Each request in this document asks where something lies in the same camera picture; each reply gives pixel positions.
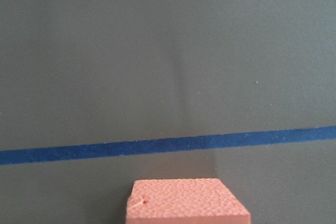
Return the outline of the orange foam cube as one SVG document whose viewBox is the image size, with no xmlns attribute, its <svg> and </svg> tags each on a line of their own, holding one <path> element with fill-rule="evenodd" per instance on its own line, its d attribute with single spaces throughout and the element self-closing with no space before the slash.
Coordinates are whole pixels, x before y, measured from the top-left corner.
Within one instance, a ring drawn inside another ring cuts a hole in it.
<svg viewBox="0 0 336 224">
<path fill-rule="evenodd" d="M 217 178 L 144 179 L 133 184 L 125 221 L 251 223 L 251 215 Z"/>
</svg>

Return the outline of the brown paper table cover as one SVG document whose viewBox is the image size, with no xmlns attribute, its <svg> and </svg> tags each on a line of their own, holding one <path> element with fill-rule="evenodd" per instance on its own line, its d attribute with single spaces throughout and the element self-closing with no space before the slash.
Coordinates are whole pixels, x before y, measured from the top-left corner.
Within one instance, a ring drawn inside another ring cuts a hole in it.
<svg viewBox="0 0 336 224">
<path fill-rule="evenodd" d="M 335 0 L 1 0 L 1 149 L 335 125 Z M 335 141 L 1 166 L 1 223 L 124 223 L 219 178 L 253 223 L 335 223 Z"/>
</svg>

